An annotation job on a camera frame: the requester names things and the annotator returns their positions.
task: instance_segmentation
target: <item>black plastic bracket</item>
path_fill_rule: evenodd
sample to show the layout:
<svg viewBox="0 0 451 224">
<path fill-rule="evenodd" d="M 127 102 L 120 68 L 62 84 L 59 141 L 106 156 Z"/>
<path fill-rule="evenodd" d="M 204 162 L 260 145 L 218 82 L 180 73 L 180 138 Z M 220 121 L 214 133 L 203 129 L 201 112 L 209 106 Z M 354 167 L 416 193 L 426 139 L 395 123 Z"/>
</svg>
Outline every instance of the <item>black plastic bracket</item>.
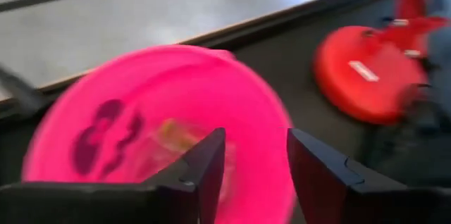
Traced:
<svg viewBox="0 0 451 224">
<path fill-rule="evenodd" d="M 213 224 L 226 132 L 214 130 L 141 184 L 26 182 L 0 187 L 0 223 Z"/>
<path fill-rule="evenodd" d="M 450 189 L 410 188 L 296 129 L 288 158 L 308 224 L 451 223 Z"/>
</svg>

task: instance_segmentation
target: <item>gray floor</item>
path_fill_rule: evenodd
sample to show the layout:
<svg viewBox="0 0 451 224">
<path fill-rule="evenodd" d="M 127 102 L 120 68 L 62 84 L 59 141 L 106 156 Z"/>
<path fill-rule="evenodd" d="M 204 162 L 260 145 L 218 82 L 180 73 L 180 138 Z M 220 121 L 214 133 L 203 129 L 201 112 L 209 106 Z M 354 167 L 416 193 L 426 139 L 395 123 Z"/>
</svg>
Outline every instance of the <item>gray floor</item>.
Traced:
<svg viewBox="0 0 451 224">
<path fill-rule="evenodd" d="M 125 52 L 311 0 L 60 0 L 0 13 L 0 63 L 36 87 Z M 0 92 L 0 100 L 8 98 Z"/>
</svg>

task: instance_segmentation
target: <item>red base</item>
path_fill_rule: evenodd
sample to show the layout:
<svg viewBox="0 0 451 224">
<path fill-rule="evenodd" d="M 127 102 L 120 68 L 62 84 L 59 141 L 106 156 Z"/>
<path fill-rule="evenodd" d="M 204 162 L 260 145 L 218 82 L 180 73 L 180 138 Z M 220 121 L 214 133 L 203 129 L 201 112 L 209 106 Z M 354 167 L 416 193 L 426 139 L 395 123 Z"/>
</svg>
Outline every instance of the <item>red base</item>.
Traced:
<svg viewBox="0 0 451 224">
<path fill-rule="evenodd" d="M 425 83 L 426 75 L 418 61 L 392 43 L 365 37 L 369 30 L 349 26 L 330 34 L 319 47 L 316 79 L 345 113 L 365 122 L 392 123 L 401 115 L 401 93 L 411 84 Z"/>
</svg>

